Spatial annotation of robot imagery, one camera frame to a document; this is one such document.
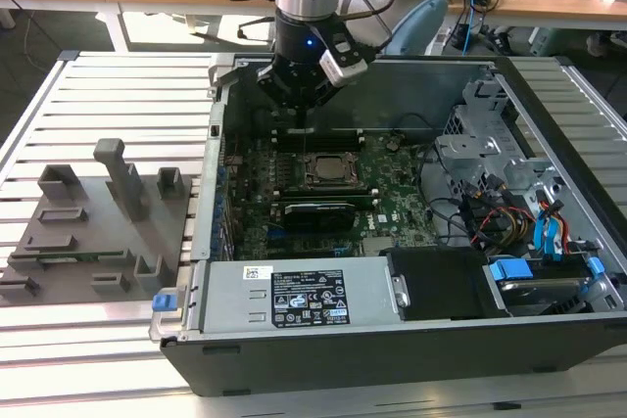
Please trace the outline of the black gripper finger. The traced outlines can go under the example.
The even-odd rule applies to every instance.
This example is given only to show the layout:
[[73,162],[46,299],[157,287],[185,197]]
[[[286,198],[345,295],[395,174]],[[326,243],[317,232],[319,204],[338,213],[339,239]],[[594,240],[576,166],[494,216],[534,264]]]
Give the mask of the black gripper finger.
[[304,127],[303,67],[283,57],[274,57],[257,72],[257,84],[280,109],[294,118],[294,127]]
[[308,72],[301,88],[300,127],[306,128],[311,111],[326,104],[338,92],[339,89],[330,82],[322,69]]

